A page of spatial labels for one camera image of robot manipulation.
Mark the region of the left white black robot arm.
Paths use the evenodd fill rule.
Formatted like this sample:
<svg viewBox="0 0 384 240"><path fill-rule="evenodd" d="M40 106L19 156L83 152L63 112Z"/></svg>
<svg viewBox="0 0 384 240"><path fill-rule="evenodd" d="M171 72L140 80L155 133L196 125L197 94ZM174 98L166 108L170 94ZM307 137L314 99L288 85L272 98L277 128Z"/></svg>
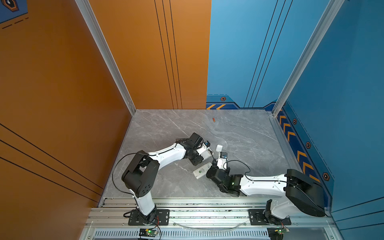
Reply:
<svg viewBox="0 0 384 240"><path fill-rule="evenodd" d="M158 171L179 160L188 159L194 166L211 157L211 143L193 133L187 139L178 139L171 146L156 152L139 151L121 176L121 180L132 195L137 206L134 211L140 220L150 224L157 220L157 206L151 189Z"/></svg>

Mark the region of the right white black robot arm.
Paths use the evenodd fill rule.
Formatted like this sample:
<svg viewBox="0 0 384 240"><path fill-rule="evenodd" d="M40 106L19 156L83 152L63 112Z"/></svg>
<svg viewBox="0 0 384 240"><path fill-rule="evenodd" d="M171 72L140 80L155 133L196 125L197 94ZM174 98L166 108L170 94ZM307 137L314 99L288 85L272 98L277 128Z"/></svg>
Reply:
<svg viewBox="0 0 384 240"><path fill-rule="evenodd" d="M290 216L299 212L312 217L324 217L324 190L321 184L305 174L288 169L286 174L270 177L230 175L229 167L211 166L206 177L214 182L221 192L240 195L271 195L266 208L250 210L251 224L290 225Z"/></svg>

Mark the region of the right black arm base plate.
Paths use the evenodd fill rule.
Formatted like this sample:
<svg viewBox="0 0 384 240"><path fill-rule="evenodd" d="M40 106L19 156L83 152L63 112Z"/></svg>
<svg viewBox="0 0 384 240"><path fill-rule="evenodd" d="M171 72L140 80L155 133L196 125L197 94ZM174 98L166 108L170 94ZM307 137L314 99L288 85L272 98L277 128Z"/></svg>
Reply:
<svg viewBox="0 0 384 240"><path fill-rule="evenodd" d="M270 211L262 209L248 210L249 219L252 226L256 225L274 225L274 226L289 226L292 224L291 219L287 216L284 219L279 219L271 214Z"/></svg>

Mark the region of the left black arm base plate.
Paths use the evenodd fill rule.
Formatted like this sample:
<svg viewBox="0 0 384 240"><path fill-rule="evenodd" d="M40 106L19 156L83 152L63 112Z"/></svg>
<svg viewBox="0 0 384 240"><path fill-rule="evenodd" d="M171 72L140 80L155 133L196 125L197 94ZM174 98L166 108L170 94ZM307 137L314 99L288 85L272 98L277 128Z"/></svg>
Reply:
<svg viewBox="0 0 384 240"><path fill-rule="evenodd" d="M167 226L170 220L170 210L154 209L145 216L138 209L130 212L129 226Z"/></svg>

